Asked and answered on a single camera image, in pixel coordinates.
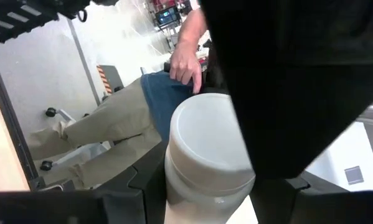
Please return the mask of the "black drawer cabinet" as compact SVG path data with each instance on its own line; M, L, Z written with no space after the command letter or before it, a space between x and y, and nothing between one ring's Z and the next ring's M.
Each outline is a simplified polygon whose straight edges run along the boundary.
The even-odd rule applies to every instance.
M91 0L0 0L0 43L59 20L76 18Z

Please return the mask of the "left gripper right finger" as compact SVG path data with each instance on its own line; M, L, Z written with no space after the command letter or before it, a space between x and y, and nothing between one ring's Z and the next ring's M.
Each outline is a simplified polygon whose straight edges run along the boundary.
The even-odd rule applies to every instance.
M250 192L258 224L290 224L296 196L309 183L295 179L257 179Z

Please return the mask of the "silver aluminium bracket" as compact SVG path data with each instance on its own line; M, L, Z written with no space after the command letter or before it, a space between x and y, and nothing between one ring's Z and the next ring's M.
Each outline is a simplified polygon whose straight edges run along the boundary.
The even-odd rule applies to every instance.
M42 189L39 189L39 191L64 191L64 188L62 185L60 184L54 184L54 185L49 185L49 186L46 186Z

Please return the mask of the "person's forearm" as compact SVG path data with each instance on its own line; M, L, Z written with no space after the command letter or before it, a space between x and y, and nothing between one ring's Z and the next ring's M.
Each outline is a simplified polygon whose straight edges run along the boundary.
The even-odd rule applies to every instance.
M206 32L207 24L204 13L200 8L192 10L182 23L176 48L196 50L200 38Z

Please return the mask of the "person's hand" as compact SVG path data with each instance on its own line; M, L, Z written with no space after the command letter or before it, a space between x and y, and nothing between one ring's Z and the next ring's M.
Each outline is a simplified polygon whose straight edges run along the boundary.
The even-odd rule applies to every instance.
M193 94L197 94L202 86L202 70L196 56L197 45L179 42L170 59L170 78L187 85L192 82Z

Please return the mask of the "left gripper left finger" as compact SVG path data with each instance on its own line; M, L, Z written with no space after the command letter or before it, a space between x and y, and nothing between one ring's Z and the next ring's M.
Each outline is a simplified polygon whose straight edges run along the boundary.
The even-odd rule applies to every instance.
M167 145L159 143L122 173L97 188L107 224L164 224Z

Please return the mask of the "white pill bottle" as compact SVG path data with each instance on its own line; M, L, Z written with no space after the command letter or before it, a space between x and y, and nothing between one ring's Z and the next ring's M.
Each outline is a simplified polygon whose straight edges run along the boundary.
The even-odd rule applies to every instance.
M164 224L226 224L256 178L229 95L204 93L176 108L164 169Z

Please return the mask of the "grey panel with hazard stripes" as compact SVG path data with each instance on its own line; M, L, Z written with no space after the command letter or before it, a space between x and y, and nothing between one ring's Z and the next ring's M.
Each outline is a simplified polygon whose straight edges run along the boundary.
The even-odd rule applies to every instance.
M121 77L113 65L97 65L97 70L105 87L106 95L111 95L124 88Z

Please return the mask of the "person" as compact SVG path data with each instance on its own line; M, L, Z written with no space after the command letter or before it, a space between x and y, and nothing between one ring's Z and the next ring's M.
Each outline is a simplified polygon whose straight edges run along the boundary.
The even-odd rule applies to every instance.
M87 144L117 143L88 161L79 158L74 164L42 172L45 183L65 179L73 181L76 189L89 189L114 178L169 137L172 114L196 95L192 89L192 82L183 85L171 79L169 71L144 74L88 116L76 122L60 121L31 135L29 148L36 164Z

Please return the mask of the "small lit screen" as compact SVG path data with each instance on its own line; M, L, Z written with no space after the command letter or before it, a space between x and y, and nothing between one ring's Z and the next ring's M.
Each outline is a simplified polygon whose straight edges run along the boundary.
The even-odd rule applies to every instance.
M176 6L169 7L155 14L155 18L159 27L172 24L173 22L181 21L179 10Z

